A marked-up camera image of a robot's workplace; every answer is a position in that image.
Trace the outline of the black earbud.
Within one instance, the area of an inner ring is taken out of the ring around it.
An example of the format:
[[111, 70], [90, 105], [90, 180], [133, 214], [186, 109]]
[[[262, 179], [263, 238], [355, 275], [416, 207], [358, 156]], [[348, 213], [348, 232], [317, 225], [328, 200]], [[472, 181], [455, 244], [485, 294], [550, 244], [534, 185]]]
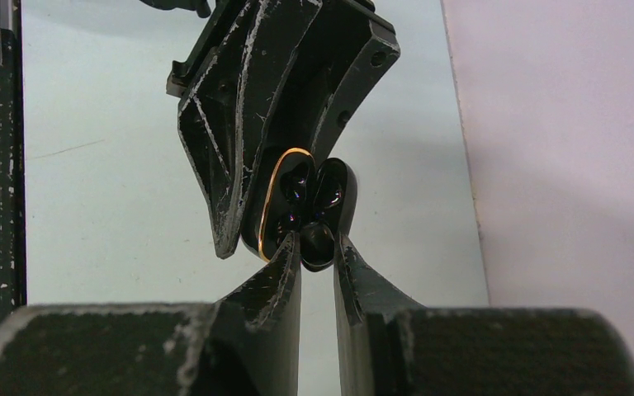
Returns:
[[334, 235], [328, 225], [311, 222], [300, 230], [300, 254], [303, 266], [311, 272], [328, 268], [334, 259]]

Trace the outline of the black earbud charging case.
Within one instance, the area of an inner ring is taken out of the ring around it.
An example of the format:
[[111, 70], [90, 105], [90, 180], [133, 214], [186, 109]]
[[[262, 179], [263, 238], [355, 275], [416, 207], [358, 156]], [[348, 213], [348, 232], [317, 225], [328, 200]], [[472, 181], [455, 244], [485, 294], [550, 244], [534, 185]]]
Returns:
[[288, 234], [311, 222], [328, 225], [334, 235], [347, 234], [357, 203], [357, 177], [343, 160], [319, 163], [303, 148], [270, 148], [262, 157], [256, 190], [244, 212], [244, 245], [269, 262]]

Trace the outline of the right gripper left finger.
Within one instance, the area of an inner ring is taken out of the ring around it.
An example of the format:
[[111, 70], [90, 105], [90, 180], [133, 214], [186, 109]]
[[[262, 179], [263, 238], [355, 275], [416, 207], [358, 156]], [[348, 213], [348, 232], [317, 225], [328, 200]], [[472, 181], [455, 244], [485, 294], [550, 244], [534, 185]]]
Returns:
[[294, 395], [300, 239], [214, 303], [30, 305], [0, 324], [0, 395]]

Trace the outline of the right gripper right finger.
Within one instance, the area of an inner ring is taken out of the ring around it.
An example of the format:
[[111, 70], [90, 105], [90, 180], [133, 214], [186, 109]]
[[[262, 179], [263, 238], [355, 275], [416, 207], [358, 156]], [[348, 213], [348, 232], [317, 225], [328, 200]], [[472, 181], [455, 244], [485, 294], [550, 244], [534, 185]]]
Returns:
[[345, 395], [634, 395], [634, 358], [587, 309], [435, 308], [335, 245]]

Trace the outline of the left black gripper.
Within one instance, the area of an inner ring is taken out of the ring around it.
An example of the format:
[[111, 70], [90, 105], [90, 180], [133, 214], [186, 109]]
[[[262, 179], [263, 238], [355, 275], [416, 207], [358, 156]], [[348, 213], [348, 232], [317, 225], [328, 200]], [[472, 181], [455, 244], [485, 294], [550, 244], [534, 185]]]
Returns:
[[275, 149], [325, 160], [400, 57], [372, 1], [142, 0], [208, 19], [166, 93], [206, 198], [215, 254], [234, 254], [272, 121]]

